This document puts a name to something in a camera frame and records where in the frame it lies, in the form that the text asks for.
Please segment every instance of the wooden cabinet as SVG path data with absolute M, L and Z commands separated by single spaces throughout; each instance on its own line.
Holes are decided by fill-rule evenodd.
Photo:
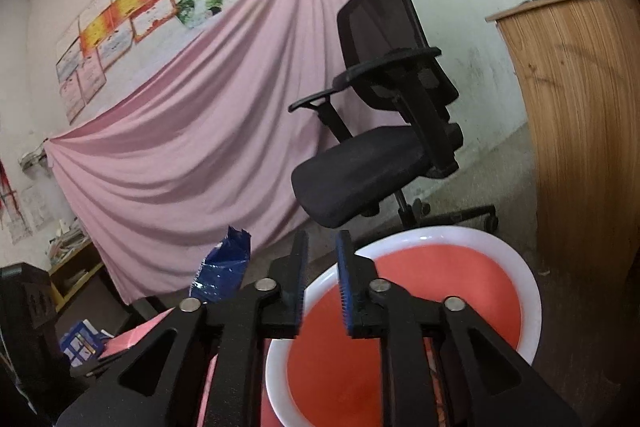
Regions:
M 536 154 L 538 250 L 621 286 L 640 247 L 640 3 L 537 0 L 496 21 Z

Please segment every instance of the blue plastic bag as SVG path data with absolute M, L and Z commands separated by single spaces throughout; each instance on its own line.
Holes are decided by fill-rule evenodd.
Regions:
M 222 242 L 200 264 L 189 296 L 201 302 L 217 302 L 236 294 L 251 256 L 251 235 L 229 227 Z

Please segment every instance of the wooden shelf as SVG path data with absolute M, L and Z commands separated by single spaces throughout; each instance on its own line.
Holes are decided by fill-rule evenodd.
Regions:
M 85 273 L 79 280 L 71 286 L 71 289 L 62 297 L 62 301 L 56 304 L 56 311 L 60 313 L 60 310 L 64 308 L 71 299 L 86 285 L 94 275 L 96 275 L 102 268 L 104 263 L 98 263 L 89 272 Z
M 76 251 L 53 266 L 49 270 L 49 277 L 56 311 L 62 313 L 62 310 L 68 306 L 78 292 L 103 268 L 104 263 L 100 258 L 100 253 L 90 239 L 84 241 Z M 86 273 L 71 288 L 66 289 L 68 284 L 65 285 L 65 282 L 73 279 L 82 271 Z

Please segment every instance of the concrete floor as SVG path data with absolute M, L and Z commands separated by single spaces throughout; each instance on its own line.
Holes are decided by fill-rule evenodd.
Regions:
M 471 168 L 458 172 L 435 191 L 433 188 L 433 181 L 419 180 L 405 194 L 410 202 L 413 197 L 429 194 L 425 201 L 436 214 L 478 204 L 496 205 L 498 237 L 521 254 L 542 296 L 542 337 L 533 366 L 574 407 L 584 425 L 592 425 L 616 394 L 618 382 L 638 361 L 640 298 L 634 289 L 640 289 L 640 267 L 620 299 L 584 288 L 545 264 L 536 249 L 534 155 L 527 126 Z M 385 200 L 381 208 L 379 216 L 358 216 L 345 228 L 358 238 L 373 230 L 399 227 L 394 198 Z M 466 226 L 481 228 L 481 221 Z M 335 262 L 335 231 L 312 222 L 303 228 L 310 235 L 309 283 Z M 291 242 L 292 235 L 255 255 L 243 284 L 264 277 L 273 259 L 289 253 Z M 182 293 L 173 296 L 167 304 L 178 302 Z

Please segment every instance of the pink cloth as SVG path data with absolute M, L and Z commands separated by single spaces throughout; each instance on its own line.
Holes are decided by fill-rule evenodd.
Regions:
M 344 69 L 346 1 L 238 0 L 125 100 L 46 143 L 126 303 L 190 285 L 227 225 L 248 230 L 256 251 L 306 219 L 290 175 L 325 131 L 287 105 Z M 355 133 L 401 123 L 352 92 L 335 102 Z

